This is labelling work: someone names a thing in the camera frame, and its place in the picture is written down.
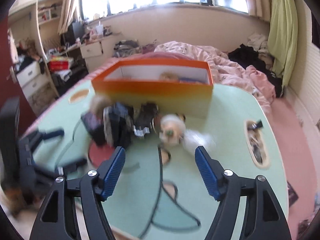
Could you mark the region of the black toy car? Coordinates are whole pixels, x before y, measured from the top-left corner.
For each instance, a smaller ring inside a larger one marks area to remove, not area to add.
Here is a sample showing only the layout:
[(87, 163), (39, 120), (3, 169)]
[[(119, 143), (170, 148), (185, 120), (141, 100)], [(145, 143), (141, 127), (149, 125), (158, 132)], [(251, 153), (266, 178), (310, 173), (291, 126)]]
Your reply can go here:
[(138, 138), (145, 138), (155, 129), (155, 118), (159, 114), (159, 108), (154, 102), (141, 104), (139, 114), (133, 123), (133, 132)]

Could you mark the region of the black quilted pouch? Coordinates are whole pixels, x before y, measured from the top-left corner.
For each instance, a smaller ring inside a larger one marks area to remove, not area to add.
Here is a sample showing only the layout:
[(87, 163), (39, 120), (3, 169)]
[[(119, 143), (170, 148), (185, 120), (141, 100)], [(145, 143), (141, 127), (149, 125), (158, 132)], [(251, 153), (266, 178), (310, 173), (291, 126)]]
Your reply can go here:
[(84, 113), (81, 116), (81, 121), (84, 124), (86, 131), (91, 136), (92, 140), (98, 146), (104, 146), (107, 144), (104, 133), (104, 123), (103, 120), (98, 118), (91, 112)]

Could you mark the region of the white drawer cabinet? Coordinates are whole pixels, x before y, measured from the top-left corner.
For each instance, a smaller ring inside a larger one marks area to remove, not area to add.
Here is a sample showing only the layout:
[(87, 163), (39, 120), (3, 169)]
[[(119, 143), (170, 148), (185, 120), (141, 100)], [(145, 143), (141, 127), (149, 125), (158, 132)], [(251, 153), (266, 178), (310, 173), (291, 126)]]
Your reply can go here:
[(49, 83), (47, 74), (41, 74), (40, 65), (34, 61), (17, 74), (17, 81), (26, 99)]

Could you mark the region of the black lace-trimmed bag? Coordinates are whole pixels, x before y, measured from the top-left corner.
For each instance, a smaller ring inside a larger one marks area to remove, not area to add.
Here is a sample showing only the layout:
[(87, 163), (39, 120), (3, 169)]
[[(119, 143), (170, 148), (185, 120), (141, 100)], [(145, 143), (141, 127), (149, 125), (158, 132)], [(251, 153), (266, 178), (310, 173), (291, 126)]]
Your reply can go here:
[(133, 114), (132, 106), (120, 102), (104, 108), (104, 136), (108, 146), (113, 148), (120, 146), (124, 149), (129, 147), (133, 131)]

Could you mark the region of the beige fur pompom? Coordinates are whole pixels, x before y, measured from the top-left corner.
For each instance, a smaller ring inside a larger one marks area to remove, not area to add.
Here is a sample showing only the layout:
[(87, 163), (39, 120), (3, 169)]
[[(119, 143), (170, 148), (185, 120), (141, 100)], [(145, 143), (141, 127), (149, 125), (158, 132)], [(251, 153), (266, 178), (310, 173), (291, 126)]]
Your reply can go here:
[(89, 104), (89, 111), (94, 114), (97, 118), (102, 118), (103, 111), (106, 107), (112, 105), (112, 100), (106, 96), (97, 94), (93, 96)]

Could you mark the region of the red snack box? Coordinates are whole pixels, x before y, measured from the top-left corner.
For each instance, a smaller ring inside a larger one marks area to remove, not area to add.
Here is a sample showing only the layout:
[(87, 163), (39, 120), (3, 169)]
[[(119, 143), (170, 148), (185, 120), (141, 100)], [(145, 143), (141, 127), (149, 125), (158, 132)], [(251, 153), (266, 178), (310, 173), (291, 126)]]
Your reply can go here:
[(71, 57), (55, 56), (48, 62), (48, 68), (51, 72), (58, 72), (62, 70), (68, 70), (71, 68), (74, 60)]

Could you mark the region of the black wrapped candy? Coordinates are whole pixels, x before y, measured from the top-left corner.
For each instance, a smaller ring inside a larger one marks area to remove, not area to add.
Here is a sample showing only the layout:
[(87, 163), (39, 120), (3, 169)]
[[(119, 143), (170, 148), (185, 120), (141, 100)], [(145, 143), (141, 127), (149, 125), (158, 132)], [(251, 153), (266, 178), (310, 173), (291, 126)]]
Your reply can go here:
[(248, 126), (247, 126), (248, 131), (255, 131), (255, 130), (261, 129), (261, 128), (263, 128), (263, 123), (261, 120), (259, 120), (257, 122), (252, 122), (252, 123), (248, 124)]

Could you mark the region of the green cartoon lap table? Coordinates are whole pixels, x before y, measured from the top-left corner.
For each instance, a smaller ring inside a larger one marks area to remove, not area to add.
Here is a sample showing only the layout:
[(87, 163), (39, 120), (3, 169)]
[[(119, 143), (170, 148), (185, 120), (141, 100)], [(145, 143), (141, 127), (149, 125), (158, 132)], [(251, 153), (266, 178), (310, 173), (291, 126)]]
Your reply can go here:
[[(35, 162), (50, 170), (88, 154), (91, 138), (80, 116), (88, 109), (90, 99), (71, 104), (68, 100), (72, 94), (70, 90), (35, 125), (44, 131), (65, 130), (63, 138), (42, 142), (34, 153)], [(263, 123), (261, 132), (271, 159), (267, 169), (256, 167), (252, 161), (245, 137), (248, 120)], [(288, 212), (280, 150), (263, 110), (251, 94), (215, 85), (207, 116), (188, 116), (186, 126), (212, 136), (214, 146), (208, 153), (225, 169), (241, 177), (265, 176), (284, 213)], [(112, 226), (140, 239), (204, 239), (218, 202), (208, 194), (193, 154), (180, 145), (170, 147), (170, 161), (161, 165), (158, 145), (155, 133), (133, 138), (114, 193), (103, 203), (106, 217)]]

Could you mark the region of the white drawer nightstand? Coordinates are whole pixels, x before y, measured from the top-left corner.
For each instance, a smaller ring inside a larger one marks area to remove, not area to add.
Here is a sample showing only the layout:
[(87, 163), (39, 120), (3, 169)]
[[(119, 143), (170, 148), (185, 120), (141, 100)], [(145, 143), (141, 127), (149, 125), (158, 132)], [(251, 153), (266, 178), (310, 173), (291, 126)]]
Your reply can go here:
[(82, 58), (86, 62), (88, 72), (95, 71), (98, 67), (112, 57), (114, 46), (123, 39), (122, 33), (115, 33), (101, 38), (90, 44), (84, 44), (80, 47)]

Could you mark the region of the clear bubble wrap bag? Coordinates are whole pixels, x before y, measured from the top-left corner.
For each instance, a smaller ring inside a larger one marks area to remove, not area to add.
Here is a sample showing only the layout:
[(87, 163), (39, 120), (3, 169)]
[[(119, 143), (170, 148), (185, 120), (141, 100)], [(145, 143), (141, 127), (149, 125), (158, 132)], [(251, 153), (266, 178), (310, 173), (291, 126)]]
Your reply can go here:
[(182, 145), (183, 148), (192, 155), (195, 154), (195, 150), (199, 146), (203, 146), (207, 152), (211, 152), (216, 148), (216, 143), (210, 134), (200, 133), (192, 129), (185, 130), (182, 137)]

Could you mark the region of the white drink cup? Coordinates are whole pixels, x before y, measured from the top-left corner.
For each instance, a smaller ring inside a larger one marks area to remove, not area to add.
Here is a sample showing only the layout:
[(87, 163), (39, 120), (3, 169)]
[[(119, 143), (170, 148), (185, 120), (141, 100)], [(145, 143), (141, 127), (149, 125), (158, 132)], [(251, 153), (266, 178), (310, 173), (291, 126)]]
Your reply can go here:
[(96, 26), (96, 32), (98, 36), (103, 36), (104, 35), (104, 26), (99, 22), (99, 24)]

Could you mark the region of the grey clothes pile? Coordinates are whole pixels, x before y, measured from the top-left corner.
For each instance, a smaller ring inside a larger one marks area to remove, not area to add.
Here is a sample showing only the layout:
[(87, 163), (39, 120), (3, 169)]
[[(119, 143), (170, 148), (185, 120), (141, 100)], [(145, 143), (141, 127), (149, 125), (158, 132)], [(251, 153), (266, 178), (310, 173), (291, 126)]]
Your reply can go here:
[(134, 54), (146, 54), (154, 52), (156, 46), (157, 40), (142, 46), (137, 40), (122, 40), (114, 45), (112, 57), (124, 58)]

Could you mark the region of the beige left curtain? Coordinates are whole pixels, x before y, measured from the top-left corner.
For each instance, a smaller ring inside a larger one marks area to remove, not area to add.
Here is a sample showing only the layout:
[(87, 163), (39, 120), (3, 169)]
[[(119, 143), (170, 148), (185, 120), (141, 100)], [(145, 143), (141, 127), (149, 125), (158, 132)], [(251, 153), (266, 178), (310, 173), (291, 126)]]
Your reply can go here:
[(74, 20), (74, 13), (79, 6), (79, 0), (63, 0), (61, 15), (57, 33), (59, 35), (67, 32), (69, 25)]

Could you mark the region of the dark red pillow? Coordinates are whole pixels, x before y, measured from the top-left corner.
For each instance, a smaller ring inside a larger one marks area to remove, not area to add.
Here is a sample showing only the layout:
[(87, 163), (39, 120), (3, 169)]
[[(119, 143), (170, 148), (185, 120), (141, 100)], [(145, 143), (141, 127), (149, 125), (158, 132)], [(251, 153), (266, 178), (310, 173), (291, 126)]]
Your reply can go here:
[(180, 54), (170, 53), (165, 51), (156, 51), (139, 55), (140, 59), (178, 59), (178, 60), (193, 60), (192, 57)]

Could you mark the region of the orange gradient cardboard box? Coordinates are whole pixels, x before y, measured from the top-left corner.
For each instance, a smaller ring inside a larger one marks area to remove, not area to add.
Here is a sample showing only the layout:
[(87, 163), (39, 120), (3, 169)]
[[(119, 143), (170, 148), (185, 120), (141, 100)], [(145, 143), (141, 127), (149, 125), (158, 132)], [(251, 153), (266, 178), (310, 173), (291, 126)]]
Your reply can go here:
[(183, 59), (118, 61), (91, 81), (97, 94), (139, 108), (153, 102), (162, 113), (205, 118), (213, 97), (209, 64)]

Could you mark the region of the pink floral duvet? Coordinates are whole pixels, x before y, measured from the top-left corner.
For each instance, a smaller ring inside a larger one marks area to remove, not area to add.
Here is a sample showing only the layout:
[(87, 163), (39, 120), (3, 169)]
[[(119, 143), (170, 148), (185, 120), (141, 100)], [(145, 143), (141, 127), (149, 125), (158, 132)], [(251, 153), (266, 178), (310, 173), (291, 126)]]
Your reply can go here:
[(208, 63), (215, 83), (234, 86), (247, 91), (257, 99), (266, 115), (272, 113), (271, 105), (276, 98), (275, 87), (268, 81), (267, 75), (257, 70), (253, 65), (243, 68), (214, 47), (193, 46), (176, 41), (160, 44), (154, 52), (171, 53), (183, 59)]

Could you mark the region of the black clothes pile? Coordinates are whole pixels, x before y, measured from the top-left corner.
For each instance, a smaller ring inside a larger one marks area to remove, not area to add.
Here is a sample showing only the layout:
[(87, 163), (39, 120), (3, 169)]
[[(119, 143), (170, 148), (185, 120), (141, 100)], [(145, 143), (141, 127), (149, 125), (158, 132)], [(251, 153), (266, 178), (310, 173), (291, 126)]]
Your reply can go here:
[(240, 64), (244, 69), (253, 65), (258, 71), (264, 73), (268, 81), (274, 85), (276, 97), (281, 98), (283, 96), (282, 78), (276, 77), (276, 74), (267, 69), (266, 63), (259, 59), (259, 53), (252, 47), (241, 44), (239, 48), (228, 53), (228, 57), (231, 61)]

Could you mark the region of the white clothes pile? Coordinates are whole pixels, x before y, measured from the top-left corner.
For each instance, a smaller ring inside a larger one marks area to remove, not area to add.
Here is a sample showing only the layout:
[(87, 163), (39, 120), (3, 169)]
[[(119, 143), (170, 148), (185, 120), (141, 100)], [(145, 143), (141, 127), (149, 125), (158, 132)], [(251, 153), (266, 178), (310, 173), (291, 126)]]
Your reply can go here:
[(267, 48), (267, 36), (263, 34), (253, 33), (248, 37), (247, 46), (252, 47), (254, 51), (266, 55), (270, 55)]

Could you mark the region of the green curtain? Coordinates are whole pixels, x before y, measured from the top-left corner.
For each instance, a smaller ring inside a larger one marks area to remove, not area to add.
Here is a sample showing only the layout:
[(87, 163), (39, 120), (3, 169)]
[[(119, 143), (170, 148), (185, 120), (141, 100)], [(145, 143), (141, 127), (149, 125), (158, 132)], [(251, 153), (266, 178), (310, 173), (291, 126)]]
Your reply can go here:
[(272, 0), (268, 51), (274, 57), (272, 71), (289, 84), (293, 72), (298, 42), (298, 16), (295, 0)]

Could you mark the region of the pink angel figurine keychain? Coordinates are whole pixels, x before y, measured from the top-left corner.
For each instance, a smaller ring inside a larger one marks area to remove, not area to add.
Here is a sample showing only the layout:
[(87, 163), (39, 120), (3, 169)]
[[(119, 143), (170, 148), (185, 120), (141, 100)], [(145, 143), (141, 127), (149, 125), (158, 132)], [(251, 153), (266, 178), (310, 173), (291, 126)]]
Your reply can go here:
[(167, 114), (160, 120), (160, 141), (166, 145), (178, 145), (185, 130), (185, 121), (181, 116), (177, 114)]

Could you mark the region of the wall bookshelf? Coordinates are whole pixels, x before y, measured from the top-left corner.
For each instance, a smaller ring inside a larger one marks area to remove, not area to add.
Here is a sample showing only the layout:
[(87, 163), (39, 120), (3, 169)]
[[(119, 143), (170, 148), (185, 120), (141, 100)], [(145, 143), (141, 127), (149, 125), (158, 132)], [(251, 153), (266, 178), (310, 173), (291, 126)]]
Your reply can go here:
[(50, 6), (40, 7), (37, 12), (38, 24), (43, 25), (54, 20), (58, 20), (61, 16), (62, 3), (53, 3)]

